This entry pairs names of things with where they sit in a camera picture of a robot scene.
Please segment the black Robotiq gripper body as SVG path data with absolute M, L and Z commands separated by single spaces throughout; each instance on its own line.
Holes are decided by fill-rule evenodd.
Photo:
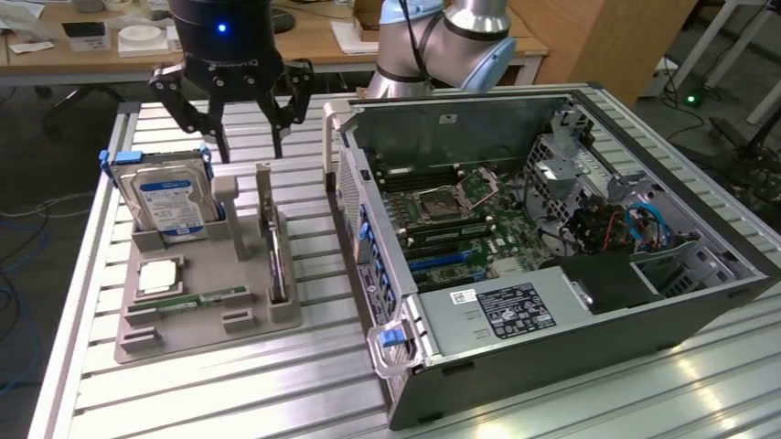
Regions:
M 184 76 L 222 102 L 270 97 L 283 72 L 268 1 L 171 1 Z

